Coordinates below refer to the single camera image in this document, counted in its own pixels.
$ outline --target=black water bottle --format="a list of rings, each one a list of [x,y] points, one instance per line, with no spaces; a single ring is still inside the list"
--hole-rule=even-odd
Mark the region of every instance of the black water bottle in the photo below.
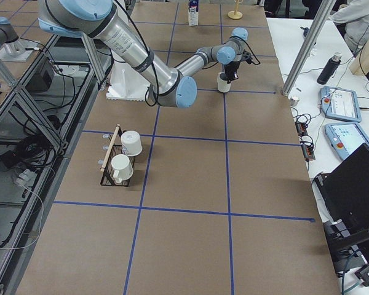
[[[331,78],[333,73],[336,71],[341,62],[342,54],[336,52],[327,62],[324,69],[322,70],[320,76],[317,78],[317,83],[326,84],[328,80]]]

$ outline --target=mug rack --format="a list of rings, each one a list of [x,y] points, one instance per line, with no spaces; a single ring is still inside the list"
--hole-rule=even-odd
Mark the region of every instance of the mug rack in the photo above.
[[[105,158],[103,161],[103,165],[100,168],[100,171],[103,173],[103,176],[101,177],[100,185],[101,186],[124,186],[128,187],[130,185],[130,180],[123,180],[121,183],[115,182],[115,179],[113,178],[114,170],[111,166],[111,160],[115,155],[123,154],[122,152],[122,145],[116,144],[115,140],[117,136],[122,136],[123,132],[121,129],[121,126],[119,124],[116,125],[115,131],[111,137],[111,141],[109,142],[108,149],[105,154]],[[134,167],[135,164],[135,157],[129,157],[130,163]]]

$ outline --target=person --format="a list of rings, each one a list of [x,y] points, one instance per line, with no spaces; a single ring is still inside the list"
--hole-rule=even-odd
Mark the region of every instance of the person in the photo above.
[[[344,40],[354,55],[369,40],[369,0],[352,0],[329,19],[336,25],[346,24]]]
[[[309,8],[309,10],[305,12],[305,18],[313,20],[321,5],[321,2],[322,0],[302,0],[303,6]],[[337,11],[338,7],[342,4],[347,4],[347,0],[337,0],[332,8],[332,11]]]
[[[276,17],[276,13],[282,5],[283,0],[265,0],[264,10],[266,17]]]

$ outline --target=robotic arm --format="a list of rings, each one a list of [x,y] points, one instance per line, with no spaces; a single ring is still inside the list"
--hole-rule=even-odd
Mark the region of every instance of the robotic arm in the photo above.
[[[223,79],[230,83],[237,79],[240,62],[251,60],[244,50],[247,31],[236,28],[225,44],[203,47],[176,68],[169,68],[118,16],[113,0],[39,0],[39,24],[44,31],[61,36],[81,37],[85,33],[103,41],[151,83],[148,101],[155,103],[157,98],[161,106],[190,107],[197,96],[192,75],[208,63],[222,63]]]
[[[6,51],[11,56],[25,52],[25,47],[19,40],[11,23],[5,17],[0,17],[0,47],[5,44]]]

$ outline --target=aluminum pole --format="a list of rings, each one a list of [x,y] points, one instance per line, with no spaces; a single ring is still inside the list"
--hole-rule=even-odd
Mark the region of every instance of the aluminum pole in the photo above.
[[[17,80],[14,78],[14,76],[7,68],[7,66],[1,61],[1,59],[0,59],[0,75],[8,83],[10,87],[16,85]]]
[[[335,5],[336,0],[323,0],[315,15],[314,21],[310,27],[309,33],[307,34],[302,47],[296,57],[293,67],[291,68],[290,73],[287,76],[287,80],[284,83],[284,87],[282,90],[282,94],[288,96],[291,89],[294,86],[296,79],[298,78],[303,65],[305,64],[306,59],[310,54],[310,51],[313,48],[317,37],[319,36],[322,27],[324,26],[325,21],[327,20],[332,7]]]
[[[86,53],[89,56],[89,60],[92,64],[94,73],[96,74],[97,81],[100,85],[102,85],[104,83],[105,73],[104,73],[103,65],[101,64],[101,61],[98,58],[97,49],[96,49],[96,45],[94,44],[94,40],[89,38],[88,35],[86,35],[85,33],[82,33],[82,41],[85,46]]]

